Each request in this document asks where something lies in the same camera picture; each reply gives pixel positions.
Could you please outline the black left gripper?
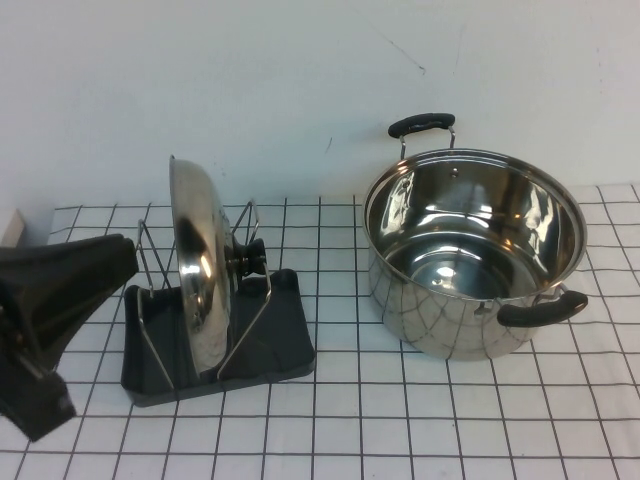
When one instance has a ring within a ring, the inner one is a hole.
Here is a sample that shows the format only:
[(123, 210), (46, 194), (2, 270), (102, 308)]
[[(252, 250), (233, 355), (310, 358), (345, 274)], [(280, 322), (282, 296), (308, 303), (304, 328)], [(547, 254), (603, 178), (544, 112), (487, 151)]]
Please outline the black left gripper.
[(75, 417), (66, 383), (47, 369), (137, 272), (134, 241), (121, 234), (1, 249), (1, 413), (30, 441)]

